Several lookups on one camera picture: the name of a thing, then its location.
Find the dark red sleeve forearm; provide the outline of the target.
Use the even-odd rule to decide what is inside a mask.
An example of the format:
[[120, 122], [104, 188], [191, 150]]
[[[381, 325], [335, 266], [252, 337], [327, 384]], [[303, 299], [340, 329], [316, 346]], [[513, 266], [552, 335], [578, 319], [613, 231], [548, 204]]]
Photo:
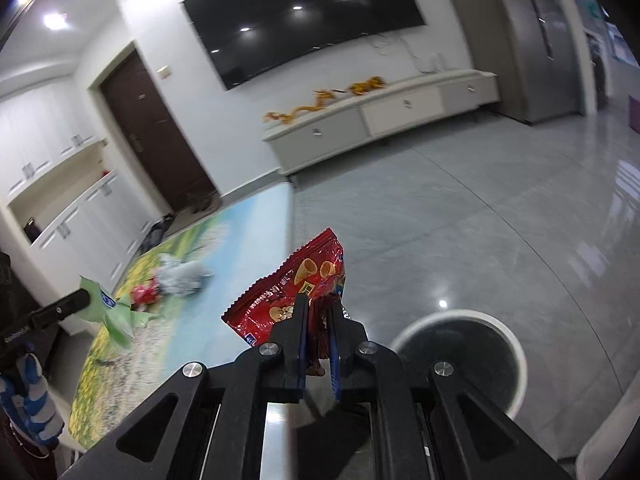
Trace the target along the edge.
[[33, 445], [12, 426], [9, 417], [1, 413], [1, 478], [26, 480], [56, 480], [54, 456], [48, 450]]

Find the blue white gloved left hand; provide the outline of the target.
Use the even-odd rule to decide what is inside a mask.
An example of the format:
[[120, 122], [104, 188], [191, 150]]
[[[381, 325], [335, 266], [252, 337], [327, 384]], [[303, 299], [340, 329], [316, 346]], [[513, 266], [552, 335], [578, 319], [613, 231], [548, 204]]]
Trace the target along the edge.
[[18, 358], [15, 378], [1, 376], [1, 405], [15, 432], [40, 451], [53, 451], [64, 429], [62, 416], [52, 400], [47, 379], [32, 353]]

